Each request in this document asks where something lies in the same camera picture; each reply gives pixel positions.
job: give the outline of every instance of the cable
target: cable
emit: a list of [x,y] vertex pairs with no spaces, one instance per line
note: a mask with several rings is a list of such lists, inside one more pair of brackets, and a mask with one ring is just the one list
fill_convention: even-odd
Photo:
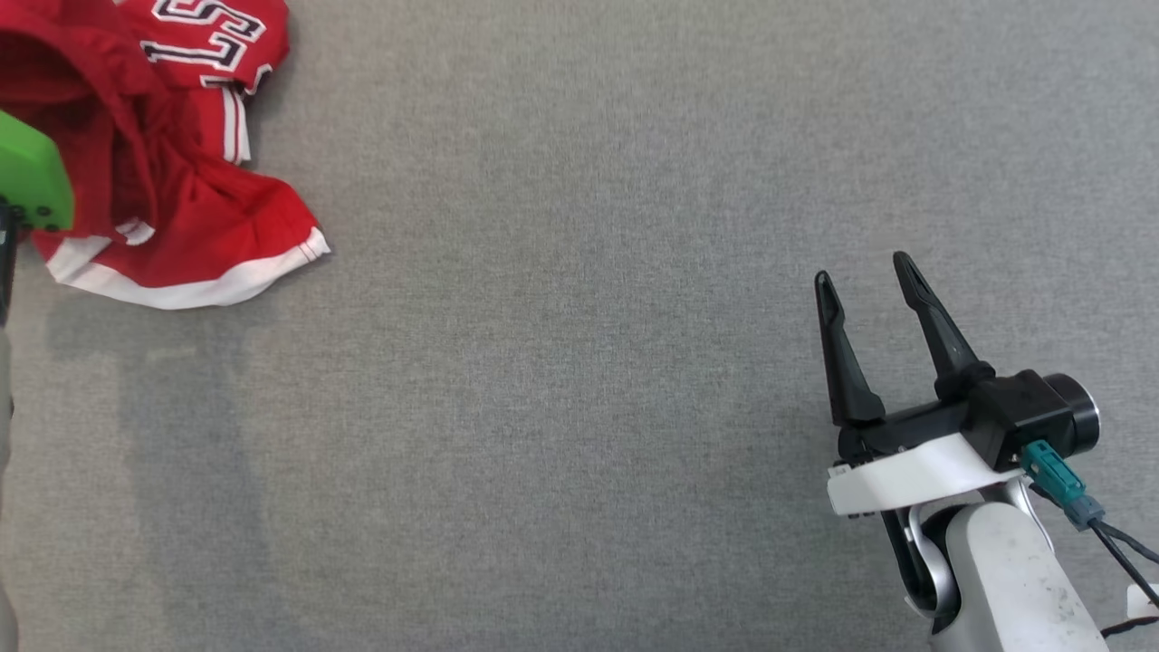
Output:
[[1138,542],[1138,540],[1136,540],[1131,535],[1108,523],[1099,523],[1099,527],[1102,528],[1102,530],[1107,533],[1107,536],[1109,536],[1110,539],[1117,539],[1118,541],[1125,543],[1127,545],[1130,545],[1131,550],[1138,552],[1147,562],[1154,562],[1156,564],[1159,564],[1159,554],[1156,554],[1150,548],[1143,545],[1142,543]]
[[1135,628],[1143,625],[1150,625],[1159,623],[1159,616],[1147,616],[1146,618],[1131,618],[1130,621],[1123,621],[1117,625],[1110,625],[1109,628],[1103,628],[1099,631],[1103,638],[1110,638],[1116,633],[1123,633],[1124,631],[1131,631]]
[[1094,530],[1094,535],[1099,537],[1099,541],[1107,547],[1107,550],[1110,552],[1110,556],[1115,558],[1115,562],[1118,562],[1118,565],[1122,566],[1123,570],[1127,571],[1127,574],[1131,576],[1131,579],[1135,580],[1135,584],[1143,589],[1143,595],[1146,595],[1147,600],[1151,601],[1151,605],[1159,609],[1159,595],[1157,595],[1156,591],[1151,588],[1151,583],[1149,583],[1143,577],[1143,573],[1135,567],[1135,564],[1131,564],[1131,561],[1123,555],[1123,551],[1118,549],[1118,545],[1116,545],[1103,530],[1102,523],[1099,521],[1091,521],[1091,529]]

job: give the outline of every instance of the teal connector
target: teal connector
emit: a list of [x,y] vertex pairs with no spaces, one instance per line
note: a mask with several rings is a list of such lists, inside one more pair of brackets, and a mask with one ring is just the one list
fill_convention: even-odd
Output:
[[1079,532],[1091,527],[1092,521],[1102,520],[1102,506],[1086,495],[1086,483],[1049,444],[1040,440],[1027,445],[1022,449],[1021,464],[1022,470],[1055,499]]
[[1022,469],[1059,505],[1086,495],[1086,484],[1045,441],[1030,442],[1022,449]]

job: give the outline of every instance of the red jersey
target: red jersey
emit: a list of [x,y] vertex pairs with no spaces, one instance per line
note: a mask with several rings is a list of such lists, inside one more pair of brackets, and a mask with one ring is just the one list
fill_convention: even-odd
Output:
[[283,0],[127,0],[117,9],[158,76],[196,108],[202,147],[249,160],[246,96],[290,52]]
[[[154,9],[202,21],[202,50],[217,47],[224,67],[265,34],[214,0]],[[32,235],[53,277],[155,307],[227,305],[327,252],[289,185],[202,146],[205,127],[189,126],[203,124],[198,102],[167,88],[176,73],[150,63],[125,15],[109,0],[0,0],[0,108],[57,142],[76,197],[72,232]],[[197,50],[184,43],[159,36],[169,49],[152,56]],[[213,73],[249,89],[264,74],[255,66],[246,76],[240,59]]]

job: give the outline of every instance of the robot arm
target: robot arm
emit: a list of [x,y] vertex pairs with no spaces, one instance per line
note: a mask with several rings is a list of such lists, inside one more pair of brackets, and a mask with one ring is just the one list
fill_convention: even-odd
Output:
[[[1108,650],[1027,498],[1029,475],[1057,493],[1076,527],[1099,529],[1101,508],[1062,461],[1098,444],[1094,401],[1064,375],[998,378],[974,354],[913,259],[898,251],[894,265],[921,322],[939,401],[885,413],[846,338],[833,283],[819,272],[825,374],[840,428],[840,461],[828,485],[833,511],[881,515],[906,602],[931,621],[933,650]],[[974,491],[982,503],[935,508]],[[1106,543],[1106,535],[1100,539]]]

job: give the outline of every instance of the dark object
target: dark object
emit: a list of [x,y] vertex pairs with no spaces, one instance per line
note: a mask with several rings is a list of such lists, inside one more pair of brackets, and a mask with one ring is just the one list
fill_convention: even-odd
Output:
[[938,373],[938,401],[885,415],[845,335],[845,310],[829,273],[815,279],[830,411],[841,428],[841,461],[861,464],[962,433],[994,471],[1018,468],[1018,452],[1045,440],[1063,457],[1094,448],[1099,411],[1073,379],[1026,371],[998,378],[978,360],[925,276],[904,251],[894,254],[905,302],[918,314]]
[[1135,628],[1150,625],[1154,623],[1159,623],[1159,618],[1157,618],[1156,616],[1149,616],[1146,618],[1131,618],[1130,621],[1123,621],[1117,625],[1110,625],[1109,628],[1103,628],[1102,630],[1099,631],[1099,633],[1101,633],[1103,638],[1110,638],[1116,633],[1123,633],[1127,631],[1131,631]]
[[20,221],[14,211],[7,203],[0,200],[0,329],[8,323],[8,308],[12,306],[12,280],[16,273],[19,232]]
[[1147,547],[1143,545],[1142,543],[1139,543],[1139,541],[1137,539],[1135,539],[1131,535],[1124,533],[1123,530],[1121,530],[1121,529],[1118,529],[1118,528],[1116,528],[1114,526],[1107,525],[1107,523],[1099,523],[1099,527],[1102,528],[1102,532],[1107,536],[1109,536],[1110,539],[1117,539],[1118,541],[1121,541],[1121,542],[1125,543],[1127,545],[1131,547],[1131,550],[1138,552],[1139,556],[1143,557],[1144,559],[1146,559],[1147,562],[1153,562],[1156,564],[1159,564],[1159,555],[1157,555],[1150,548],[1147,548]]

